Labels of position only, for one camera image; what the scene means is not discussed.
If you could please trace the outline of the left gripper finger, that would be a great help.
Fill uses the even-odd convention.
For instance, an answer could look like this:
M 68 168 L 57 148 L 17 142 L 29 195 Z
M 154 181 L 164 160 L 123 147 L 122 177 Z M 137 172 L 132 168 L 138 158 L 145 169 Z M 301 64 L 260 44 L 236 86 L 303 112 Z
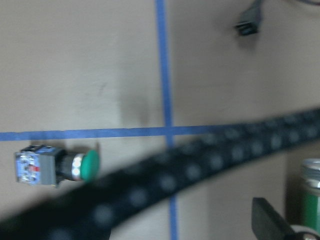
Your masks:
M 257 240 L 295 240 L 297 233 L 262 197 L 254 197 L 251 205 L 251 229 Z

